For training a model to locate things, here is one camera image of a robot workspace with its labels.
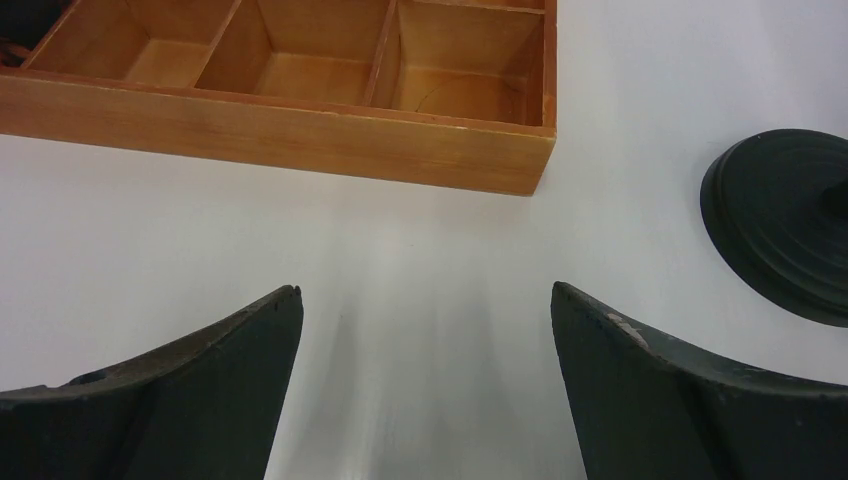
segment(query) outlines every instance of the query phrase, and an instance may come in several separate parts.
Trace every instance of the curved edge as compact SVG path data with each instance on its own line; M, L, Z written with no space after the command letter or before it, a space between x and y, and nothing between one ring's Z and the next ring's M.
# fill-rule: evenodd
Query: curved edge
M724 167L739 149L751 142L769 140L780 135L816 135L825 139L838 139L833 135L808 130L772 130L743 140L723 153L710 165L701 182L701 217L707 234L725 263L751 289L775 305L795 315L833 327L848 327L848 321L834 305L808 295L774 271L737 230L728 216L722 194Z
M62 401L79 396L96 397L149 383L189 364L205 351L236 332L251 315L279 302L302 304L300 287L284 286L208 327L115 365L75 377L56 388L44 385L0 392L0 408L16 403Z
M848 400L846 386L783 375L716 355L633 320L567 283L554 284L552 311L555 304L595 322L615 338L644 350L665 368L706 382L763 395L826 396ZM558 321L554 316L555 326Z

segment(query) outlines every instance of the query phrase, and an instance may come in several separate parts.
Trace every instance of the round black lid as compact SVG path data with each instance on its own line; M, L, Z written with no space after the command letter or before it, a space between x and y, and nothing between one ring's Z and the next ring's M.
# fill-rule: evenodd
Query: round black lid
M701 213L719 253L754 290L848 327L848 141L806 130L751 137L707 171Z

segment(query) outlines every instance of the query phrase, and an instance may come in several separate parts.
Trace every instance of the chipped paint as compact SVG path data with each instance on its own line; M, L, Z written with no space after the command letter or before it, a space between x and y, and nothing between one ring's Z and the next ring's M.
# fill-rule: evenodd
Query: chipped paint
M614 323L624 333L630 335L630 337L633 338L633 340L636 341L636 343L638 343L640 347L644 348L645 350L651 349L651 347L648 345L648 342L646 342L645 339L642 338L642 335L639 334L639 330L633 328L623 318L614 313L608 313L607 318L612 320L612 323Z

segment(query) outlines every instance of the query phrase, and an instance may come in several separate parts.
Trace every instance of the white surface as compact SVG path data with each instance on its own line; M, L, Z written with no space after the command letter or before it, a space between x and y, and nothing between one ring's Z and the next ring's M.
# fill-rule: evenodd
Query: white surface
M0 389L61 384L299 284L269 479L583 478L555 280L719 354L848 383L848 330L751 291L698 208L737 140L848 136L848 3L560 1L560 137L533 198L0 137Z

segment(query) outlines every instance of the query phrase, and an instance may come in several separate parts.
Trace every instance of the wooden compartment box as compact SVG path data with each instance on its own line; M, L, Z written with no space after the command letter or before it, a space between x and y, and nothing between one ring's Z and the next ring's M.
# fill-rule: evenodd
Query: wooden compartment box
M530 195L556 0L77 0L0 133Z

